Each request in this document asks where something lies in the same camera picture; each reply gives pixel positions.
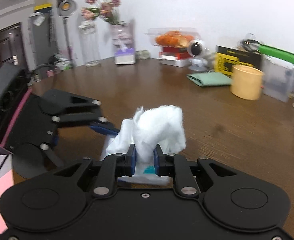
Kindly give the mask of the clear plastic floss box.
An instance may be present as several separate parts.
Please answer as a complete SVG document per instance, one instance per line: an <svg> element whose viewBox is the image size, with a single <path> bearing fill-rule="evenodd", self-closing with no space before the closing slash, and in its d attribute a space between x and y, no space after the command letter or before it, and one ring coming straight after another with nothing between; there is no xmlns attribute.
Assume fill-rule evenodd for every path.
<svg viewBox="0 0 294 240"><path fill-rule="evenodd" d="M138 165L135 168L135 174L133 176L122 176L118 180L133 184L164 186L170 183L171 178L168 176L157 176L155 168L152 165Z"/></svg>

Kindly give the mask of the white tissue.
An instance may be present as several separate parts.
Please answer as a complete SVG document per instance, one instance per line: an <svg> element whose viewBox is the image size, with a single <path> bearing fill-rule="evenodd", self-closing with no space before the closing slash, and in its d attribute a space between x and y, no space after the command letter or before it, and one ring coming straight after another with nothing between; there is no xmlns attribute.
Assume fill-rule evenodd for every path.
<svg viewBox="0 0 294 240"><path fill-rule="evenodd" d="M183 111L174 105L162 105L144 110L139 107L133 118L124 119L117 136L109 135L100 159L116 153L126 153L135 144L136 166L154 166L154 149L160 144L163 153L180 153L186 148Z"/></svg>

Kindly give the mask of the clear container of oranges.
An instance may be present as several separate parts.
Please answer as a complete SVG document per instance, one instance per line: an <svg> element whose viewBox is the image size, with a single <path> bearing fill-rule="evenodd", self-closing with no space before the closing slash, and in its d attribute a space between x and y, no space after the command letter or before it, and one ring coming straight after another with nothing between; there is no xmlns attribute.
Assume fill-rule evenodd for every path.
<svg viewBox="0 0 294 240"><path fill-rule="evenodd" d="M200 39L195 28L150 28L146 35L154 46L187 48L189 42Z"/></svg>

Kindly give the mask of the purple white tissue pack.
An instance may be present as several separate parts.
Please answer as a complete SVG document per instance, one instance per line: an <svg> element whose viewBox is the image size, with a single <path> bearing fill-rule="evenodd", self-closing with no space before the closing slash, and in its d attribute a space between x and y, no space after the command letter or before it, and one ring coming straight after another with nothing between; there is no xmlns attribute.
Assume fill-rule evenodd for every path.
<svg viewBox="0 0 294 240"><path fill-rule="evenodd" d="M131 44L115 46L114 61L117 65L135 64L135 49Z"/></svg>

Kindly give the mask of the green folded cloth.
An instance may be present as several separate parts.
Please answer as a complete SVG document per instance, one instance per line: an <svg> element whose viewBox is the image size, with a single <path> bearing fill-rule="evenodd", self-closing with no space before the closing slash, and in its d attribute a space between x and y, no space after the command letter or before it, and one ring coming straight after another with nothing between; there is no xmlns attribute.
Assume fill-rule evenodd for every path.
<svg viewBox="0 0 294 240"><path fill-rule="evenodd" d="M230 86L232 79L218 72L193 73L187 78L200 87Z"/></svg>

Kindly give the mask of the lilac flower vase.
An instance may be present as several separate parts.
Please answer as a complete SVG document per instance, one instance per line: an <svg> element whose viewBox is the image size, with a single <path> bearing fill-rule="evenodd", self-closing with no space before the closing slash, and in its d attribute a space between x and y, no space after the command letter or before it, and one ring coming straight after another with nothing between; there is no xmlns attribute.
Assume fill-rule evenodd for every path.
<svg viewBox="0 0 294 240"><path fill-rule="evenodd" d="M131 26L126 22L120 22L110 26L112 44L121 49L133 47Z"/></svg>

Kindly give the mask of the red white box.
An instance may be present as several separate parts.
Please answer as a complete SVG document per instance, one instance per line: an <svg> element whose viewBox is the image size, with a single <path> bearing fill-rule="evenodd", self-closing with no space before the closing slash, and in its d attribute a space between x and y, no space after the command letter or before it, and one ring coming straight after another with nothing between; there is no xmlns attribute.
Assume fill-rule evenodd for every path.
<svg viewBox="0 0 294 240"><path fill-rule="evenodd" d="M162 47L159 52L161 64L168 66L187 67L190 65L190 58L186 48Z"/></svg>

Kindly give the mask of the yellow ceramic mug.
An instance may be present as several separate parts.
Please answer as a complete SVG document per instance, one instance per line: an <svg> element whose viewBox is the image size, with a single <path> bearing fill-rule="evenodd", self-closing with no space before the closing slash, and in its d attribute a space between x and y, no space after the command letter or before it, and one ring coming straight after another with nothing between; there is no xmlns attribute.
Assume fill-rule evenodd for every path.
<svg viewBox="0 0 294 240"><path fill-rule="evenodd" d="M230 91L239 98L257 101L262 93L263 76L259 69L235 64L232 67Z"/></svg>

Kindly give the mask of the white astronaut robot toy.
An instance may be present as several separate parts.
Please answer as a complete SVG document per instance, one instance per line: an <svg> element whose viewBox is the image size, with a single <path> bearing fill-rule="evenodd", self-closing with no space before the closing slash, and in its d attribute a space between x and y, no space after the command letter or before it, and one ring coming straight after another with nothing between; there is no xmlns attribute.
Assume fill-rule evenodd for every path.
<svg viewBox="0 0 294 240"><path fill-rule="evenodd" d="M189 69L195 72L206 72L207 71L207 60L204 58L207 49L205 48L204 42L199 39L194 39L189 42L187 52L190 55L190 66Z"/></svg>

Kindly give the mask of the grey metal cabinet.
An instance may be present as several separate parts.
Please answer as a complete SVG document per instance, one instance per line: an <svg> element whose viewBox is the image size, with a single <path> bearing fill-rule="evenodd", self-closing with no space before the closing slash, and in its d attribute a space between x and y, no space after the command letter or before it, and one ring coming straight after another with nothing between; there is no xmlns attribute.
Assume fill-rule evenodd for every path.
<svg viewBox="0 0 294 240"><path fill-rule="evenodd" d="M35 12L28 18L28 33L35 65L48 63L56 44L50 32L50 13Z"/></svg>

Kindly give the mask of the yellow black cardboard box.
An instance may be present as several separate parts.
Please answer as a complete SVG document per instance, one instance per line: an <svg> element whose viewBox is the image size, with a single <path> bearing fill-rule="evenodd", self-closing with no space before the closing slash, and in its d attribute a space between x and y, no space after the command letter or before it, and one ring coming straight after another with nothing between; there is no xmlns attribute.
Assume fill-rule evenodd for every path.
<svg viewBox="0 0 294 240"><path fill-rule="evenodd" d="M214 71L231 76L234 65L244 65L261 70L262 56L258 53L216 46Z"/></svg>

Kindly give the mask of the pink flower bouquet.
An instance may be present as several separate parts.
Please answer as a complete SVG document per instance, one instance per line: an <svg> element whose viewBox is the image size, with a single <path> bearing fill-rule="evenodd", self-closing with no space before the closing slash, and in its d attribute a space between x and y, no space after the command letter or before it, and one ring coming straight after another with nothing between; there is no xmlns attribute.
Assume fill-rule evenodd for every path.
<svg viewBox="0 0 294 240"><path fill-rule="evenodd" d="M120 24L119 6L121 0L86 0L89 7L81 9L81 15L85 20L94 21L102 19L110 25Z"/></svg>

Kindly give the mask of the studio lamp on stand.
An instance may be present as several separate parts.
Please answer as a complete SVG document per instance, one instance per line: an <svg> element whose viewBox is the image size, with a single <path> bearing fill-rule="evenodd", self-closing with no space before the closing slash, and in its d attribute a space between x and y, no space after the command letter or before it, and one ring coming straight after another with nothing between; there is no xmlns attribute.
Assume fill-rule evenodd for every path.
<svg viewBox="0 0 294 240"><path fill-rule="evenodd" d="M70 68L74 68L75 63L72 58L70 37L68 32L68 19L76 11L76 9L77 9L77 5L74 0L57 0L58 15L63 20L64 35L65 35L65 41L67 44L67 52L68 52L68 58L70 61Z"/></svg>

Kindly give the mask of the keys and glasses bundle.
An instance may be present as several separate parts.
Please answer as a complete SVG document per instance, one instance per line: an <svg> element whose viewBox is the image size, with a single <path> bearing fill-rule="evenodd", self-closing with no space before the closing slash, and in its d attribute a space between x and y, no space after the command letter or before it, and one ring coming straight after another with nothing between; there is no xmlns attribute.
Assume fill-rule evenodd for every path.
<svg viewBox="0 0 294 240"><path fill-rule="evenodd" d="M245 38L238 42L238 49L249 53L259 53L261 43L256 39L255 34L248 33Z"/></svg>

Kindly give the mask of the green handled clear container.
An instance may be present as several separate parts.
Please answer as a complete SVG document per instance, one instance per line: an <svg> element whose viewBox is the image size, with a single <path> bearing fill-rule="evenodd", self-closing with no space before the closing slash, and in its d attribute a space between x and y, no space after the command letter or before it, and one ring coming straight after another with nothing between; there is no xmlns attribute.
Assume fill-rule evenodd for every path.
<svg viewBox="0 0 294 240"><path fill-rule="evenodd" d="M258 51L264 56L263 93L287 102L294 85L294 53L263 44Z"/></svg>

